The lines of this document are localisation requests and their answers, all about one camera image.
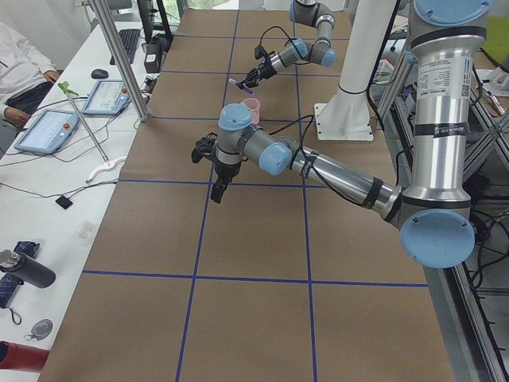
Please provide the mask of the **purple marker pen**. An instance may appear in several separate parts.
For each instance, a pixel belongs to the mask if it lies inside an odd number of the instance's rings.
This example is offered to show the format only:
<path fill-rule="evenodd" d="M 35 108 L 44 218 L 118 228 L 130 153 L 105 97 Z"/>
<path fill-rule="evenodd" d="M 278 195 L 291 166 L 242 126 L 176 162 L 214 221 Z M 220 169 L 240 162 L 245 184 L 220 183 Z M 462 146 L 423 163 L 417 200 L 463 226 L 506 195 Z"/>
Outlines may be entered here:
<path fill-rule="evenodd" d="M 234 80 L 233 78 L 229 78 L 228 82 L 230 84 L 233 84 L 234 86 L 236 86 L 239 90 L 242 90 L 249 95 L 253 95 L 255 93 L 251 88 L 247 87 L 243 82 L 239 82 L 237 80 Z"/>

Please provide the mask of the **pink mesh pen holder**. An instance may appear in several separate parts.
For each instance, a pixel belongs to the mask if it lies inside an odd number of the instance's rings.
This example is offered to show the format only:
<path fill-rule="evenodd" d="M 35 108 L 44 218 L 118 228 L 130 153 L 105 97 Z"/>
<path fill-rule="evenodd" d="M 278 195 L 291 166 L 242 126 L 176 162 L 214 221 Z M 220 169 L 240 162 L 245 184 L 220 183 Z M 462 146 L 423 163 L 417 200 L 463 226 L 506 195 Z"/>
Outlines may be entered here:
<path fill-rule="evenodd" d="M 258 124 L 260 120 L 260 102 L 256 98 L 244 99 L 241 104 L 246 106 L 251 113 L 252 123 Z"/>

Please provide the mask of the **black brown box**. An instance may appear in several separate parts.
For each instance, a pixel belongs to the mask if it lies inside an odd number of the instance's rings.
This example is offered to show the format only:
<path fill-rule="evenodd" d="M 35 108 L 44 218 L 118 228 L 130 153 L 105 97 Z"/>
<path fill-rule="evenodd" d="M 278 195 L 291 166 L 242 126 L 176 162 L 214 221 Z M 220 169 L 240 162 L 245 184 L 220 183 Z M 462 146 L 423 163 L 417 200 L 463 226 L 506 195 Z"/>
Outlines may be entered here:
<path fill-rule="evenodd" d="M 159 73 L 167 55 L 167 40 L 165 37 L 153 37 L 150 43 L 145 43 L 144 66 L 149 74 Z"/>

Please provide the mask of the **black monitor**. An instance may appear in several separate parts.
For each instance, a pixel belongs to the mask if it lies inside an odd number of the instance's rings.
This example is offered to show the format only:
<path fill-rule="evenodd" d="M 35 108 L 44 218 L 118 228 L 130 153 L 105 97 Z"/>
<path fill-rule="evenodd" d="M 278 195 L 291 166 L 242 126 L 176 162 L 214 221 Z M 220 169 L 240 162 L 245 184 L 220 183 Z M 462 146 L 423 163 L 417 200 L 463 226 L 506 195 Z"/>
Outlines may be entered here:
<path fill-rule="evenodd" d="M 162 0 L 137 0 L 138 12 L 147 44 L 160 43 L 169 47 L 173 35 L 169 27 L 166 10 Z"/>

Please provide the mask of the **far blue teach pendant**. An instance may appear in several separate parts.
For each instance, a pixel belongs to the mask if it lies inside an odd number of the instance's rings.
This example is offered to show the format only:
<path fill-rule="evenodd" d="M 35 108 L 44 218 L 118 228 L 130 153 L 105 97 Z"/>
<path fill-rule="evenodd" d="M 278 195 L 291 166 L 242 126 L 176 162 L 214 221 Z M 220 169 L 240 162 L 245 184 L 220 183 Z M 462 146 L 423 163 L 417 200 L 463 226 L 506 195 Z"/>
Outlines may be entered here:
<path fill-rule="evenodd" d="M 122 80 L 97 80 L 82 113 L 88 116 L 113 116 L 129 102 L 130 97 Z"/>

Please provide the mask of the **blue teach pendant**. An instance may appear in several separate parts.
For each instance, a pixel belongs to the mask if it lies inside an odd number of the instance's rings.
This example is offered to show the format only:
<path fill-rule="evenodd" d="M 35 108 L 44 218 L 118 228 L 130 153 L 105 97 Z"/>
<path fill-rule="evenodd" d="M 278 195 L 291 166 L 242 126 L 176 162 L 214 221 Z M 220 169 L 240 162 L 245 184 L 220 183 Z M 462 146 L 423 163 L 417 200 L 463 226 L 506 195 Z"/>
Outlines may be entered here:
<path fill-rule="evenodd" d="M 129 102 L 130 97 L 122 80 L 97 80 L 82 113 L 88 116 L 113 116 Z"/>
<path fill-rule="evenodd" d="M 52 154 L 70 138 L 79 121 L 75 112 L 46 110 L 15 142 L 14 148 L 35 154 Z"/>

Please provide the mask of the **clear plastic packet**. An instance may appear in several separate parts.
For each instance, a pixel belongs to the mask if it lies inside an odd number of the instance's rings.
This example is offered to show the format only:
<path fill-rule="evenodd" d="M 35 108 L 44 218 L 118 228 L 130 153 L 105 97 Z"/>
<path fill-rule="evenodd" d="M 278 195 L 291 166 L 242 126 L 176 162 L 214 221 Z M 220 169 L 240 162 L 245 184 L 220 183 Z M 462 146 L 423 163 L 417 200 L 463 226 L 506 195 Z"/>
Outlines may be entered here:
<path fill-rule="evenodd" d="M 78 244 L 88 247 L 94 242 L 97 230 L 98 226 L 94 222 L 84 220 L 78 224 L 73 232 L 72 238 Z"/>

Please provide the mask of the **black computer mouse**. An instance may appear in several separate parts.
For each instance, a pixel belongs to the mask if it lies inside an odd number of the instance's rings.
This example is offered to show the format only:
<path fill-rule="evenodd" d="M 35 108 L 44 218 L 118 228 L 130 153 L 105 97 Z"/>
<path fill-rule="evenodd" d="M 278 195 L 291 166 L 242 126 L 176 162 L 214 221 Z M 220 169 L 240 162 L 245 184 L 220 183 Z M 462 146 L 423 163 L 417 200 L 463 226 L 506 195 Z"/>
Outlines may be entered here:
<path fill-rule="evenodd" d="M 91 78 L 94 80 L 102 80 L 109 77 L 109 72 L 105 69 L 97 68 L 91 72 Z"/>

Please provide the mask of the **small black square device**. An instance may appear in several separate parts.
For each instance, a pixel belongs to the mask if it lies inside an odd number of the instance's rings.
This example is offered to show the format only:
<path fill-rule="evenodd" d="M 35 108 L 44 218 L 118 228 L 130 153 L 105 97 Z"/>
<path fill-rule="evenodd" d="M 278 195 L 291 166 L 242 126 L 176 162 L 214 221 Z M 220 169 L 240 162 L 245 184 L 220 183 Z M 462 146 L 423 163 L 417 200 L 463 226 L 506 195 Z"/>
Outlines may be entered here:
<path fill-rule="evenodd" d="M 72 200 L 65 195 L 60 195 L 55 202 L 64 210 L 67 210 L 73 205 Z"/>

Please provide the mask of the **near blue teach pendant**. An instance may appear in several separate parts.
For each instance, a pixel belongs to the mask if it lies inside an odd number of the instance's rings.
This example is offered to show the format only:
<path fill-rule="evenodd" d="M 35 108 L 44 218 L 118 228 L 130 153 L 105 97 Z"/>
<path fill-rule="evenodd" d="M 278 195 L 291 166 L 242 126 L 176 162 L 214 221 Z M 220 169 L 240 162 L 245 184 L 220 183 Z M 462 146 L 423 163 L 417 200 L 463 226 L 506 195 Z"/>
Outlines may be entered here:
<path fill-rule="evenodd" d="M 35 154 L 52 154 L 70 138 L 79 121 L 75 112 L 46 110 L 15 142 L 14 148 Z"/>

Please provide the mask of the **black water bottle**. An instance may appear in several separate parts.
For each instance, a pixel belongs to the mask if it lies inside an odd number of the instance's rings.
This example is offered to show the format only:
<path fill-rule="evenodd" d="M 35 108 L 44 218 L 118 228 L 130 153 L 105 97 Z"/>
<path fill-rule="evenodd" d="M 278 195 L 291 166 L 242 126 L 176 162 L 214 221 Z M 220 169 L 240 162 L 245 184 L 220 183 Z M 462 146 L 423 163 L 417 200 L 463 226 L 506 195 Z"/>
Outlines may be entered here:
<path fill-rule="evenodd" d="M 51 286 L 56 280 L 55 272 L 45 265 L 9 249 L 1 251 L 1 270 L 41 289 Z"/>

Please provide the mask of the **round silver tag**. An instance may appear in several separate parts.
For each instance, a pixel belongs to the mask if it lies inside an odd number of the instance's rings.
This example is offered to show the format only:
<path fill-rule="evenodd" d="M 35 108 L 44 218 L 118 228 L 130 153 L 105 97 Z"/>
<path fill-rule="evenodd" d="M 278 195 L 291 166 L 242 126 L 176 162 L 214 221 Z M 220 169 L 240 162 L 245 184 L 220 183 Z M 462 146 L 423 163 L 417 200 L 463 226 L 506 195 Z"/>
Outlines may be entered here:
<path fill-rule="evenodd" d="M 25 339 L 27 341 L 44 340 L 52 332 L 52 329 L 53 329 L 53 322 L 50 319 L 48 319 L 48 318 L 41 319 L 39 322 L 36 322 L 33 325 L 30 333 L 25 335 Z"/>

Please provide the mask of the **dark blue folded umbrella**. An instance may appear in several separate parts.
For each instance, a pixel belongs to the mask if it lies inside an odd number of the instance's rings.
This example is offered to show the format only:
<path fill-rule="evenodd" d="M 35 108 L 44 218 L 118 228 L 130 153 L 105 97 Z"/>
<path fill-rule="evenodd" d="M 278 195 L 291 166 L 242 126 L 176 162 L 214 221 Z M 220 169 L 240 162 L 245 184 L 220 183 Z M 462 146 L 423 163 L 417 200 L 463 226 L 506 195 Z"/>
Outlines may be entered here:
<path fill-rule="evenodd" d="M 40 247 L 39 243 L 33 241 L 18 241 L 14 251 L 19 254 L 27 255 L 33 259 L 37 256 Z M 3 273 L 1 278 L 1 308 L 5 309 L 9 306 L 9 302 L 14 295 L 15 290 L 24 282 L 16 275 Z"/>

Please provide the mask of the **red bottle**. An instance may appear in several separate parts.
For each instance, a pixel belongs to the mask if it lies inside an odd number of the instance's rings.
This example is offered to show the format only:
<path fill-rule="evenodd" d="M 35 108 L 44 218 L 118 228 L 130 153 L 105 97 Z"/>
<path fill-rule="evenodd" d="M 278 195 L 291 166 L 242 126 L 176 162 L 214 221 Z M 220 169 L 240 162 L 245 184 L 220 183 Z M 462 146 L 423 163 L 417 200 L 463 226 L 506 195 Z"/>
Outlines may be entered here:
<path fill-rule="evenodd" d="M 48 357 L 47 349 L 1 341 L 1 369 L 40 372 Z"/>

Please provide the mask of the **aluminium frame post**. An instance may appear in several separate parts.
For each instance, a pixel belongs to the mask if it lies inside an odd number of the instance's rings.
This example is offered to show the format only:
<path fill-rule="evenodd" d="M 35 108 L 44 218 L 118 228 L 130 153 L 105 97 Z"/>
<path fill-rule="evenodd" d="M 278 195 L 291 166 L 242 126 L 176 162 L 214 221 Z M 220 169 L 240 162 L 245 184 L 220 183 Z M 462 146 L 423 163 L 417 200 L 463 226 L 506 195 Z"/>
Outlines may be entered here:
<path fill-rule="evenodd" d="M 131 103 L 134 105 L 139 120 L 144 122 L 148 117 L 147 106 L 142 98 L 138 82 L 128 60 L 126 50 L 123 47 L 115 22 L 111 16 L 108 4 L 105 0 L 90 0 L 89 4 L 97 17 L 111 55 L 115 59 L 116 66 L 126 85 L 128 95 L 130 96 Z"/>

